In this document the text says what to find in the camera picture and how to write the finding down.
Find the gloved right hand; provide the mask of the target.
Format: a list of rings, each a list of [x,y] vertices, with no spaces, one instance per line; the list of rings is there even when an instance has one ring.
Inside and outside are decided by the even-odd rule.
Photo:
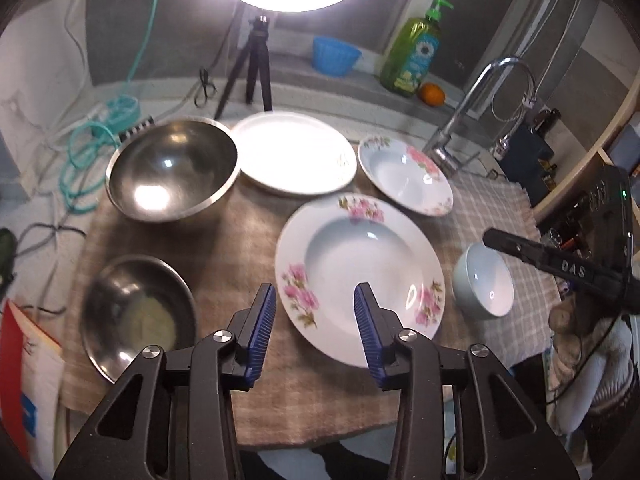
[[[631,390],[632,333],[621,318],[602,318],[590,334],[579,336],[577,307],[572,298],[550,310],[549,327],[552,426],[559,434],[570,434],[586,416],[617,408]]]

